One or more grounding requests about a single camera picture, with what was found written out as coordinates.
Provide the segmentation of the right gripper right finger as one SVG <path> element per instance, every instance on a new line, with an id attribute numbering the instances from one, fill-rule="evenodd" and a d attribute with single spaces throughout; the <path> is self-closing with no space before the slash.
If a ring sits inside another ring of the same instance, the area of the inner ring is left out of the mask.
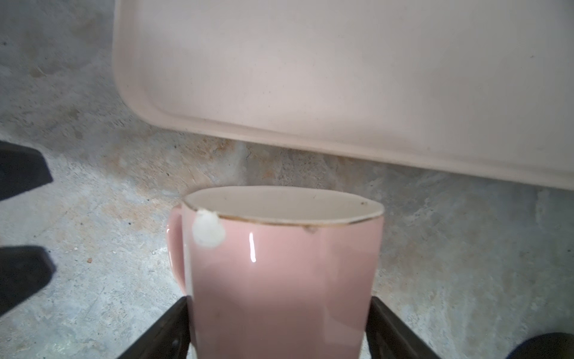
<path id="1" fill-rule="evenodd" d="M 376 296 L 370 301 L 366 339 L 372 359 L 439 359 L 427 343 Z"/>

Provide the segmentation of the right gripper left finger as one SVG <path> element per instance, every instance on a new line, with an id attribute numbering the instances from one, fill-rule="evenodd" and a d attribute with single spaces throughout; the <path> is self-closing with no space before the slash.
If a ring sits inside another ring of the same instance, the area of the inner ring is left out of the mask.
<path id="1" fill-rule="evenodd" d="M 187 358 L 190 344 L 188 297 L 183 296 L 118 359 Z"/>

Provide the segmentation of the pink mug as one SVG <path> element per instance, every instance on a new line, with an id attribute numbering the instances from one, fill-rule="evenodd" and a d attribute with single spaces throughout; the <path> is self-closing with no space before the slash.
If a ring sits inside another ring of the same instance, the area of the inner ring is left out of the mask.
<path id="1" fill-rule="evenodd" d="M 167 250 L 195 358 L 358 358 L 384 206 L 357 194 L 228 186 L 188 194 Z"/>

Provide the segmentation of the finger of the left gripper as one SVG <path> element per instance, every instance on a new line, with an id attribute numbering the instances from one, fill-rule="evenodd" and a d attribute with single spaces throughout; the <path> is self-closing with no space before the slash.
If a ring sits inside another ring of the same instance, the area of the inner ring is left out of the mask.
<path id="1" fill-rule="evenodd" d="M 47 286 L 55 272 L 43 247 L 1 247 L 1 316 Z"/>
<path id="2" fill-rule="evenodd" d="M 36 149 L 1 141 L 1 200 L 53 181 L 48 164 Z"/>

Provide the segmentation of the black mug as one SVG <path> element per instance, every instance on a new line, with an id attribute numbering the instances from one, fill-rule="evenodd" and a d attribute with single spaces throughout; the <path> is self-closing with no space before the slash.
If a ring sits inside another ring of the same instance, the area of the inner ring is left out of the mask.
<path id="1" fill-rule="evenodd" d="M 507 359 L 574 359 L 573 334 L 554 332 L 527 339 Z"/>

